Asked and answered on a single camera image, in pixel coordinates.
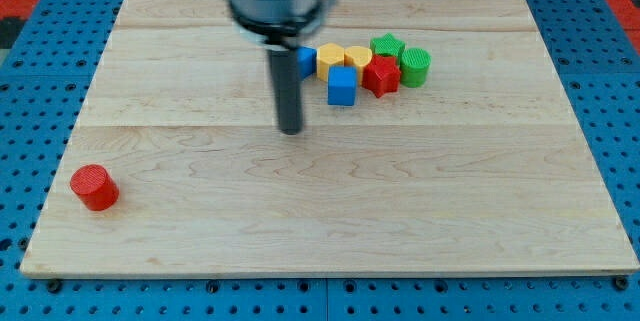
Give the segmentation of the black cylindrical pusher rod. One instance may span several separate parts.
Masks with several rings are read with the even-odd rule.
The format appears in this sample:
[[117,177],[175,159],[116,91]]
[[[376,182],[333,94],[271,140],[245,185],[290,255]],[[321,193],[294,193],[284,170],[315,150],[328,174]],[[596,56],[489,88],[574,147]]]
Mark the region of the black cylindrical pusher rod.
[[297,50],[268,50],[267,55],[278,129],[299,134],[304,121]]

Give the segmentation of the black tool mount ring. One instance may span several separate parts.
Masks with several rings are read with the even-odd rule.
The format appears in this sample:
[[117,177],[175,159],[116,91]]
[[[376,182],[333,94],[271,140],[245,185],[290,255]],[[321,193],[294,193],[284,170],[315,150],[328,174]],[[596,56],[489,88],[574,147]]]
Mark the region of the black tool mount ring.
[[338,0],[317,0],[307,14],[277,22],[250,19],[231,4],[229,10],[235,27],[244,38],[268,50],[284,51],[300,47],[318,33],[337,4]]

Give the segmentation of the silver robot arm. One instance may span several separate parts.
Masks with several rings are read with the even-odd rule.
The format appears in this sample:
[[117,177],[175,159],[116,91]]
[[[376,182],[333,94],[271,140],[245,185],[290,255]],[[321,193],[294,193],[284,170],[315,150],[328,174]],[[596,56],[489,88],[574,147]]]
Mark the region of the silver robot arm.
[[298,50],[323,27],[338,0],[227,2],[233,22],[265,49],[279,131],[300,133],[304,116]]

